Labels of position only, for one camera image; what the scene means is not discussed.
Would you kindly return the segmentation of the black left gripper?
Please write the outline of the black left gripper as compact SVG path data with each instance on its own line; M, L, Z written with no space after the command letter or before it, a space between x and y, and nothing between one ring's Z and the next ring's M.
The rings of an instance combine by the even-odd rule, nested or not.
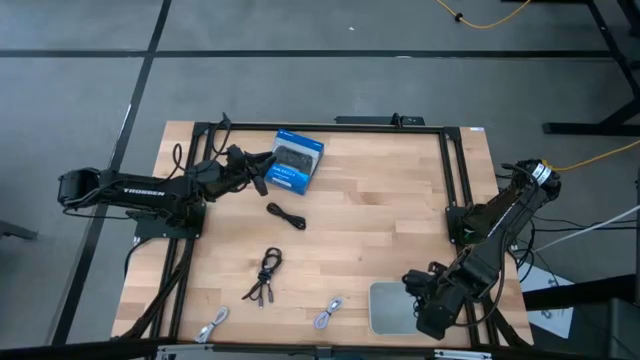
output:
M201 191L206 201L216 201L227 193L243 190L250 181L250 173L267 173L276 162L273 152L243 152L238 146L227 149L227 164L217 160L207 163L208 168L201 171ZM263 175L254 175L251 181L261 197L268 194Z

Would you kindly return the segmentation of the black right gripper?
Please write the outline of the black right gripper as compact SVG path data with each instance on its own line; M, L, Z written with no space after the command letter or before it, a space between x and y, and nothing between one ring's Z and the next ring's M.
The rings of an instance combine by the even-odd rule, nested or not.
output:
M435 275L410 269L403 275L405 291L418 301L418 331L442 340L446 330L456 321L465 302L464 291L459 287L443 287L430 297L425 297L426 283L431 283Z

